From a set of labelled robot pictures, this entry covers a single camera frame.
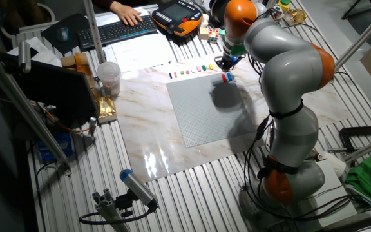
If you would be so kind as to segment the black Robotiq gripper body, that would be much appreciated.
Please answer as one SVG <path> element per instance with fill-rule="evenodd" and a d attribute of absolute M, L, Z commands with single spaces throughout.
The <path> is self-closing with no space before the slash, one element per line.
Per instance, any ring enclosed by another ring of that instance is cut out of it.
<path fill-rule="evenodd" d="M 229 56 L 229 55 L 224 54 L 222 56 L 222 58 L 220 59 L 220 64 L 222 66 L 234 66 L 240 61 L 241 61 L 241 56 L 240 55 L 239 56 Z"/>

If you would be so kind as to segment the person's hand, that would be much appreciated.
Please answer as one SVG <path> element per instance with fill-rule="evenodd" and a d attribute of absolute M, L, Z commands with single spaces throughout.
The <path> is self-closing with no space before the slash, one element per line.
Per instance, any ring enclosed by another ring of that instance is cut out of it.
<path fill-rule="evenodd" d="M 117 14 L 125 25 L 136 26 L 142 22 L 140 12 L 130 6 L 114 1 L 110 5 L 110 10 Z"/>

